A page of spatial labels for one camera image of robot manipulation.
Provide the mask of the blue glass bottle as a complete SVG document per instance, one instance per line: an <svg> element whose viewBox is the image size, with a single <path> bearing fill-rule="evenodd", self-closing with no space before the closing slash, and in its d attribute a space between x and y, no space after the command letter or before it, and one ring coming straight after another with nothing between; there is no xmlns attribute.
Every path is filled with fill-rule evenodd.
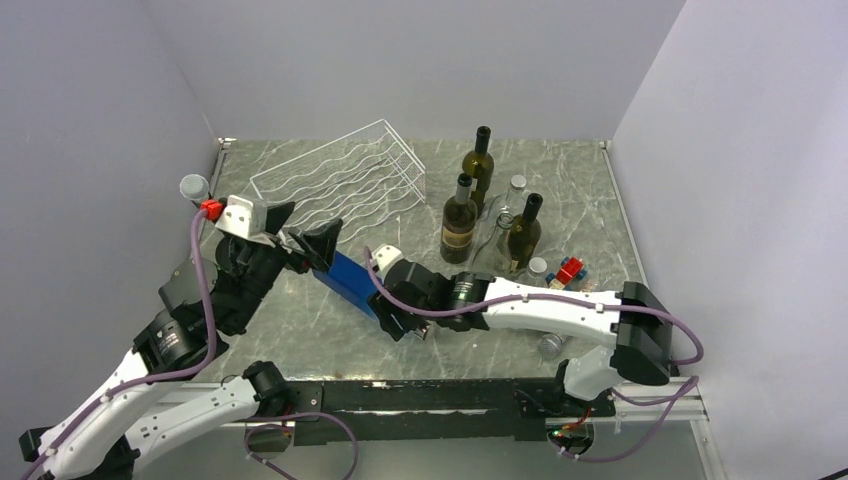
<svg viewBox="0 0 848 480"><path fill-rule="evenodd" d="M377 319L368 299L377 292L366 268L341 252L336 252L327 272L312 270L313 276L366 316Z"/></svg>

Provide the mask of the labelled dark wine bottle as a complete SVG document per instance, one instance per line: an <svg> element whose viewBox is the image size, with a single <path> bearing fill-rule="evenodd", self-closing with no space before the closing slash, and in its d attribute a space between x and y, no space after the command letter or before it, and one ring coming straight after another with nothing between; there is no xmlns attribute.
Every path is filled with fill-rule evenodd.
<svg viewBox="0 0 848 480"><path fill-rule="evenodd" d="M450 264L466 262L470 256L478 207L471 198L473 177L461 173L457 177L456 191L444 203L440 254Z"/></svg>

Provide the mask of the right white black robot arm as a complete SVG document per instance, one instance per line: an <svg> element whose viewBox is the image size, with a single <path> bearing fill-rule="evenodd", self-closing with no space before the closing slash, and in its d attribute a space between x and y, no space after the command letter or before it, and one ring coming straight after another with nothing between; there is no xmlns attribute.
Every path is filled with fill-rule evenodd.
<svg viewBox="0 0 848 480"><path fill-rule="evenodd" d="M376 288L369 304L394 340L435 324L454 332L534 330L594 343L557 373L551 397L562 414L578 414L624 381L663 386L671 377L671 321L642 283L627 281L618 291L552 290L468 271L446 278L407 260L385 273L372 266L366 272Z"/></svg>

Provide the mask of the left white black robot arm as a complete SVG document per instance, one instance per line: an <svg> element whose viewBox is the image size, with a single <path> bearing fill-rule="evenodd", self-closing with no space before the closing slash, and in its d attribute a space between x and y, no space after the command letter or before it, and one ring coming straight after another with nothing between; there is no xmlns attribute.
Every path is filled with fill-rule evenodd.
<svg viewBox="0 0 848 480"><path fill-rule="evenodd" d="M328 272L341 219L280 232L295 210L238 196L201 202L190 257L160 288L163 309L134 338L118 367L72 414L19 440L26 478L129 479L163 453L219 426L296 409L279 369L257 361L215 391L161 413L153 406L192 380L240 335L285 270Z"/></svg>

